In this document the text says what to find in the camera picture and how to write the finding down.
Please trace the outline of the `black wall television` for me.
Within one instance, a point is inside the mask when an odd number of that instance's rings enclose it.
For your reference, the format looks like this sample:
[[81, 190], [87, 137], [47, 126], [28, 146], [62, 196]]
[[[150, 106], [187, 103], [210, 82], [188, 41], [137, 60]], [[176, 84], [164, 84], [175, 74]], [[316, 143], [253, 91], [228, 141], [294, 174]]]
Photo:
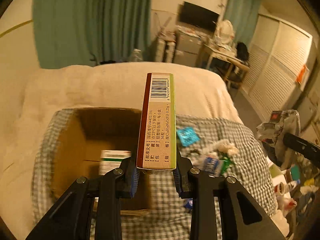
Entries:
[[211, 32], [215, 31], [218, 18], [219, 14], [189, 2], [183, 3], [178, 15], [180, 22]]

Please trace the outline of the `wooden side desk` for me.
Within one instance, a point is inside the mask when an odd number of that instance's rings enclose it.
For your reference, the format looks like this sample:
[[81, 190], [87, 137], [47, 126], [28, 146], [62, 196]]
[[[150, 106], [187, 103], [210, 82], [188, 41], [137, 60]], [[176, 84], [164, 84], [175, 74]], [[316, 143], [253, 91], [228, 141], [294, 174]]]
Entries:
[[238, 58], [229, 56], [206, 44], [201, 46], [196, 65], [219, 74], [228, 88], [234, 86], [240, 89], [249, 71], [249, 66]]

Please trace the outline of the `teal foil sachet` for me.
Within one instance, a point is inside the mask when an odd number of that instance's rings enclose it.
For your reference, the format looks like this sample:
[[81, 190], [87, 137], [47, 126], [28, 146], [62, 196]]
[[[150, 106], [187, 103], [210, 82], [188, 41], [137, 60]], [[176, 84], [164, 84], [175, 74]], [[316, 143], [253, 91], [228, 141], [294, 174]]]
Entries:
[[177, 130], [177, 136], [183, 147], [188, 147], [200, 140], [192, 127], [185, 127]]

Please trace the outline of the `brown cardboard box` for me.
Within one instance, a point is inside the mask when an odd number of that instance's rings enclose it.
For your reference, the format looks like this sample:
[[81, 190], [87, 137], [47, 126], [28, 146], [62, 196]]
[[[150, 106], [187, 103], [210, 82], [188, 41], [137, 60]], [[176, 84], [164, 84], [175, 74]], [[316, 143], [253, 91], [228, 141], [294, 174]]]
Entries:
[[67, 109], [57, 139], [51, 186], [59, 198], [80, 176], [98, 178], [103, 151], [112, 155], [137, 152], [141, 111], [129, 108]]

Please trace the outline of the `white flower bunch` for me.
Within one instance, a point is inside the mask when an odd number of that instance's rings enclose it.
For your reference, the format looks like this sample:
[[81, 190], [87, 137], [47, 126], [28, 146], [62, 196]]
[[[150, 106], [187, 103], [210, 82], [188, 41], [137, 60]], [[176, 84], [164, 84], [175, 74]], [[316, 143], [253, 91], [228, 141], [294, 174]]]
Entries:
[[232, 160], [237, 156], [240, 150], [235, 146], [235, 143], [230, 142], [228, 139], [222, 139], [213, 143], [213, 150], [219, 159]]

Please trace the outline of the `cream bed blanket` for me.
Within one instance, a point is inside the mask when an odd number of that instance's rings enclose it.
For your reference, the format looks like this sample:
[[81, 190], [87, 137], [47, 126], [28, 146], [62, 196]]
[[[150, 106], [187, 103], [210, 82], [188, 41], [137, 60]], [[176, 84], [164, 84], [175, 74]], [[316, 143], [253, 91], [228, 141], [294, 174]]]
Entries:
[[1, 218], [17, 239], [33, 228], [34, 160], [53, 114], [64, 108], [141, 109], [148, 73], [174, 75], [177, 114], [240, 122], [221, 77], [201, 68], [129, 62], [1, 72]]

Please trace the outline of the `small green curtain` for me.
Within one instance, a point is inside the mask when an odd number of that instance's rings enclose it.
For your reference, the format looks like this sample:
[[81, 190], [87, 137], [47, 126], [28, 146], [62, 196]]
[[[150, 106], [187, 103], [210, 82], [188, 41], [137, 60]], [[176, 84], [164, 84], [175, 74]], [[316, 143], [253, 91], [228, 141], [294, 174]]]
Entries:
[[242, 42], [247, 47], [252, 40], [261, 0], [228, 0], [224, 19], [229, 20], [235, 32], [233, 41]]

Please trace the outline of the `tall maroon green medicine box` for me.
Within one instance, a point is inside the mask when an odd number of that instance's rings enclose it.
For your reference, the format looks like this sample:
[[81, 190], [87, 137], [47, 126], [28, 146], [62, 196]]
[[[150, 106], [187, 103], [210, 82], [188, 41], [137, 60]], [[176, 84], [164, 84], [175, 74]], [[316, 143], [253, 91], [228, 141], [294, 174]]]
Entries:
[[174, 76], [146, 77], [136, 167], [143, 170], [176, 168], [176, 108]]

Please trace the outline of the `white green medicine box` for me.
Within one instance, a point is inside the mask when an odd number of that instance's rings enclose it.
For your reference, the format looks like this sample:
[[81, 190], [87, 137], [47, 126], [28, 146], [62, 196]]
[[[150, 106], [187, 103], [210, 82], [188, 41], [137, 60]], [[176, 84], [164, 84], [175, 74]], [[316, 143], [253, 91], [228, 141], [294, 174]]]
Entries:
[[119, 168], [122, 160], [128, 157], [131, 157], [130, 151], [102, 150], [99, 163], [99, 175], [103, 176], [107, 172]]

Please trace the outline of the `black bag on desk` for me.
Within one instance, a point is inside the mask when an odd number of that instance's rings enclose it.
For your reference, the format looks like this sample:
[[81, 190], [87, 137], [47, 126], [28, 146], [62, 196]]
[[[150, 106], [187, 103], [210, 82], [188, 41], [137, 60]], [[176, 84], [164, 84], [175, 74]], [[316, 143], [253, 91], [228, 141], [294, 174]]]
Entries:
[[241, 61], [248, 61], [249, 59], [247, 46], [243, 42], [238, 42], [236, 45], [236, 57]]

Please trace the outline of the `green checkered cloth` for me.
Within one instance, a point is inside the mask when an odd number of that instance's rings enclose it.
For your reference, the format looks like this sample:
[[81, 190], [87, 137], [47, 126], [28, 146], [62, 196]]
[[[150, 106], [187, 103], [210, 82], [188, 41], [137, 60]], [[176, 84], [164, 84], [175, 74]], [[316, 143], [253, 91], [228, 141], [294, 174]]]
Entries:
[[[80, 115], [77, 109], [56, 112], [44, 134], [36, 154], [31, 186], [34, 219], [39, 222], [57, 198], [53, 194], [52, 180], [57, 169], [54, 159], [62, 145], [59, 136], [71, 120]], [[266, 158], [252, 131], [238, 122], [215, 118], [205, 119], [179, 115], [177, 130], [191, 131], [189, 146], [180, 146], [180, 153], [203, 168], [209, 157], [224, 162], [221, 174], [234, 176], [254, 197], [269, 216], [276, 213], [277, 204]], [[152, 210], [144, 216], [124, 216], [121, 219], [125, 239], [188, 239], [191, 215], [183, 206], [174, 187], [170, 172], [150, 174]]]

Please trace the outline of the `crumpled grey plastic bag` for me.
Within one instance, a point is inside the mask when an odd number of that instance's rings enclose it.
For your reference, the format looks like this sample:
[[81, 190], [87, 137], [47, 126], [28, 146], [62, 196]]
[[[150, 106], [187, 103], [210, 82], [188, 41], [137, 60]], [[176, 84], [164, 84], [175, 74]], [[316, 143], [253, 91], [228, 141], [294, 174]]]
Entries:
[[257, 126], [256, 138], [268, 158], [281, 170], [289, 168], [295, 160], [294, 150], [283, 143], [286, 133], [300, 135], [300, 118], [296, 110], [273, 111], [268, 122]]

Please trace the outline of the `grey drawer cabinet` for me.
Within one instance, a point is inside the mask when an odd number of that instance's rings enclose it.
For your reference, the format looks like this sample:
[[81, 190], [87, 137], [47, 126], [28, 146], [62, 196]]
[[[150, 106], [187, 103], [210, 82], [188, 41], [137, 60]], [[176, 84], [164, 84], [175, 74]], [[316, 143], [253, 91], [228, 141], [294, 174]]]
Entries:
[[202, 41], [197, 36], [190, 36], [179, 30], [176, 31], [176, 47], [173, 63], [195, 67]]

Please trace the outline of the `white round fan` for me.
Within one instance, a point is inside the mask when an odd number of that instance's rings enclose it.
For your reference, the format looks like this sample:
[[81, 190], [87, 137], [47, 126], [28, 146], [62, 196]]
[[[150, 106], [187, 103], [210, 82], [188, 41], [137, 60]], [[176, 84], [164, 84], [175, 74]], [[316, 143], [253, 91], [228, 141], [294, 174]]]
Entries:
[[233, 38], [235, 32], [233, 25], [229, 20], [221, 21], [215, 31], [215, 43], [218, 45], [229, 45]]

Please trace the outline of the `white louvered wardrobe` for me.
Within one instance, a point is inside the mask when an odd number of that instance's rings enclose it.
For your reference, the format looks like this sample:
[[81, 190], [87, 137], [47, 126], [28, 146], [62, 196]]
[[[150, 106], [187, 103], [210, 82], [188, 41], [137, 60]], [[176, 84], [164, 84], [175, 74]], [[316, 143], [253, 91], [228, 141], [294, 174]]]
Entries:
[[261, 119], [284, 107], [307, 62], [312, 40], [311, 34], [290, 22], [259, 15], [242, 89]]

